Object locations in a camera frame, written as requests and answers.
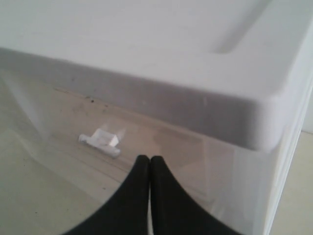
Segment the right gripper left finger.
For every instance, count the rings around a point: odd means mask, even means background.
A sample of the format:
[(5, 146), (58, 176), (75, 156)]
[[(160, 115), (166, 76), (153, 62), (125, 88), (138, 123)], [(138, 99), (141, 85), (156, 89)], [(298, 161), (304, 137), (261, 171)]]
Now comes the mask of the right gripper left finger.
[(147, 235), (150, 160), (139, 155), (117, 191), (67, 235)]

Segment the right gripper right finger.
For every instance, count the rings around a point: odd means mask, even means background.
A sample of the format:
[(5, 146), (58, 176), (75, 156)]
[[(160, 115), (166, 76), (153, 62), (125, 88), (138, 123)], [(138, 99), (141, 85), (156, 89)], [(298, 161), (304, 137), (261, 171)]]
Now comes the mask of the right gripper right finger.
[(237, 235), (183, 189), (161, 156), (150, 163), (151, 213), (155, 235)]

